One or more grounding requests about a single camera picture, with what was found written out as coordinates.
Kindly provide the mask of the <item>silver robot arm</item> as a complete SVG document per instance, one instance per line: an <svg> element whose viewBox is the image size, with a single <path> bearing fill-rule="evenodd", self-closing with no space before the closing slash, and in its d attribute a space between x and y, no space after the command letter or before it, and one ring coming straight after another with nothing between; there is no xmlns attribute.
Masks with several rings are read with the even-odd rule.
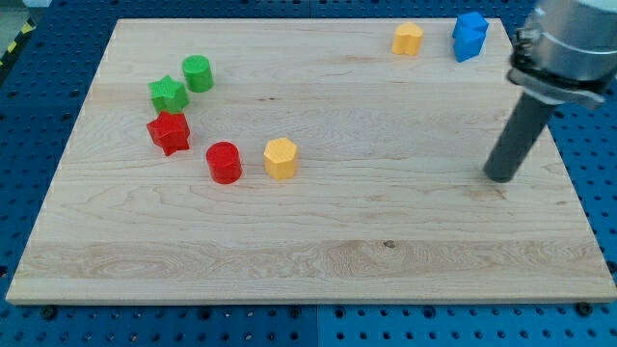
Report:
<svg viewBox="0 0 617 347"><path fill-rule="evenodd" d="M538 0L510 64L508 79L546 104L600 107L616 75L616 0Z"/></svg>

